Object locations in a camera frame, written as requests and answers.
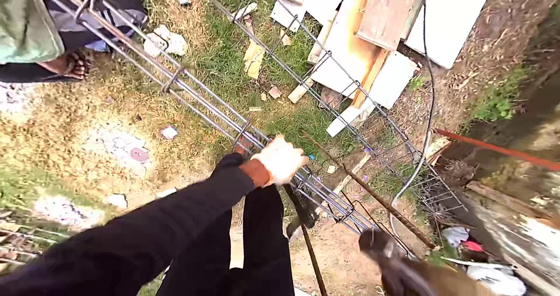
leg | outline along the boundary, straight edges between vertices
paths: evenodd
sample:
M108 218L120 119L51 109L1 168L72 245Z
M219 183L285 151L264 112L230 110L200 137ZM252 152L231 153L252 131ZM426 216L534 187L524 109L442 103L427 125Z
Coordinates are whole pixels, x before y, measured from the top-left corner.
M284 205L275 185L245 197L243 212L244 294L293 295L288 239L282 233Z
M238 153L226 155L214 169L242 163ZM173 259L158 296L219 295L218 288L230 268L231 210L214 221L197 240Z

person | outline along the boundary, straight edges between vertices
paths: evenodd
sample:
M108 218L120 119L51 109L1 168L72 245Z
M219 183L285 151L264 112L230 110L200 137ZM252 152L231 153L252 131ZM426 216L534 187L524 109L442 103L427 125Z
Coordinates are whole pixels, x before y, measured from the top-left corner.
M205 181L52 246L0 278L0 295L134 296L168 265L158 296L293 295L275 185L309 158L283 135L248 162L243 154L237 148ZM243 269L230 270L231 207L243 196Z
M74 10L69 0L60 0ZM141 0L107 0L120 13L130 15L136 25L147 20ZM134 32L124 21L105 8L94 5L100 14L125 35ZM74 16L51 0L0 0L0 81L32 83L83 80L91 63L79 50L82 47L107 52L108 46L97 35L76 23ZM97 30L114 39L91 16L82 19L97 24Z

foot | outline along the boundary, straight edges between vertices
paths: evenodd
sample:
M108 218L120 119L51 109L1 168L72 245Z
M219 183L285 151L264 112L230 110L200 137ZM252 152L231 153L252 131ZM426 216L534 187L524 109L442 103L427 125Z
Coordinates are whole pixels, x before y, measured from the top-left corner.
M90 72L91 63L80 51L70 51L60 57L38 63L45 69L60 76L83 80Z

wire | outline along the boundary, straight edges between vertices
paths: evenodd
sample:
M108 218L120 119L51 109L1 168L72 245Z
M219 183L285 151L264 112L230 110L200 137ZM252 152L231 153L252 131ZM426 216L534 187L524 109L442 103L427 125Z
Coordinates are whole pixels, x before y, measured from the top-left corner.
M418 164L416 165L416 168L414 169L414 172L412 173L412 175L410 176L410 178L408 178L408 180L406 181L406 183L402 186L402 188L400 189L400 191L395 195L395 197L393 198L393 200L391 201L391 206L395 206L397 200L400 198L401 195L403 195L404 191L409 187L409 185L412 183L412 180L414 180L414 178L416 178L416 175L418 174L418 172L420 171L420 168L422 167L422 164L424 163L424 160L426 158L426 151L428 150L428 146L430 146L430 138L432 135L432 122L433 122L433 112L436 109L436 81L433 78L433 72L432 72L432 65L430 63L430 58L428 57L428 48L426 46L426 0L422 0L422 3L424 5L424 21L422 24L422 34L423 34L423 42L424 42L424 58L426 59L426 63L428 65L428 72L430 73L430 79L431 79L431 89L432 89L432 104L430 106L430 113L428 116L428 128L426 128L426 138L424 139L424 147L422 148L422 155L420 155L420 159L418 160ZM393 215L389 215L389 222L391 224L391 229L393 230L393 233L399 237L399 234L396 232L395 229L395 219L393 217Z

hand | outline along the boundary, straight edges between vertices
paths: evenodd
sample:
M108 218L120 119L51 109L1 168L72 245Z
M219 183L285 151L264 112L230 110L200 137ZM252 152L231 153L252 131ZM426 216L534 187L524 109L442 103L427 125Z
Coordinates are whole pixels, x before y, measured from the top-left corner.
M259 154L251 157L253 159L260 161L270 174L270 180L264 186L289 183L296 171L309 162L304 150L293 148L282 134L276 135Z

